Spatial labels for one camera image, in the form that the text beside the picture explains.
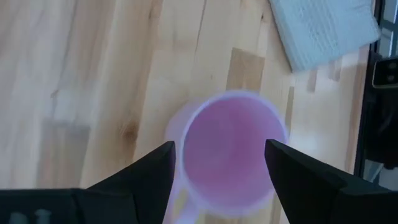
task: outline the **pink cup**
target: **pink cup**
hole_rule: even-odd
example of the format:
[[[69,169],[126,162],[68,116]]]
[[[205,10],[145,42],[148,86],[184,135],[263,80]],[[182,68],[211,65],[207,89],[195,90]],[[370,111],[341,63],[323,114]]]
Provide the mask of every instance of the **pink cup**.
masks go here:
[[[267,139],[287,141],[277,110],[257,94],[233,90],[187,103],[170,120],[177,173],[164,223],[181,188],[188,199],[176,223],[193,224],[200,212],[238,217],[259,210],[274,188],[264,159]]]

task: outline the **white towel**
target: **white towel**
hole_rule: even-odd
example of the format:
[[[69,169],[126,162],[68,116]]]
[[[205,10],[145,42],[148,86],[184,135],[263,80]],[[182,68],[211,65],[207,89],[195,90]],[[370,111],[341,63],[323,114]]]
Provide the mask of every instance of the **white towel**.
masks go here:
[[[313,69],[376,41],[371,0],[270,0],[293,72]]]

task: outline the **wood knot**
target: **wood knot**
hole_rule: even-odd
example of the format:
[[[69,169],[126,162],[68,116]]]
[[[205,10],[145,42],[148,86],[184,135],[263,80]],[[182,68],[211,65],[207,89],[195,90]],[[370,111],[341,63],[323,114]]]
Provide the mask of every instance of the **wood knot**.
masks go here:
[[[121,130],[120,134],[123,139],[127,140],[128,142],[135,142],[138,137],[138,124],[136,122],[130,122],[125,124]]]

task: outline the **cup handle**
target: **cup handle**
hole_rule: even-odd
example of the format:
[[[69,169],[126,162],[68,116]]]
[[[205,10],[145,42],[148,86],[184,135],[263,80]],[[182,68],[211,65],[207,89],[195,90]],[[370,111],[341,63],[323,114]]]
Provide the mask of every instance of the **cup handle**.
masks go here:
[[[163,220],[163,224],[172,224],[174,203],[181,190],[182,190],[181,181],[179,181],[179,179],[175,179],[170,193],[169,203],[167,204],[167,209]],[[195,203],[193,203],[192,199],[188,196],[187,201],[185,202],[180,212],[180,215],[175,221],[175,224],[195,224],[196,220],[198,219],[198,216],[199,216],[199,209],[197,208]]]

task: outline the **wooden surface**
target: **wooden surface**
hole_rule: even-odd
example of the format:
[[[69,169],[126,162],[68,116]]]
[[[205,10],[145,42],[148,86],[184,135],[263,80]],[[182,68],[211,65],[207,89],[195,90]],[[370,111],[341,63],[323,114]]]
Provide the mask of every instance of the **wooden surface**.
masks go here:
[[[0,188],[88,187],[189,99],[258,91],[290,145],[352,171],[368,48],[291,74],[266,0],[0,1]],[[253,216],[287,223],[277,197]]]

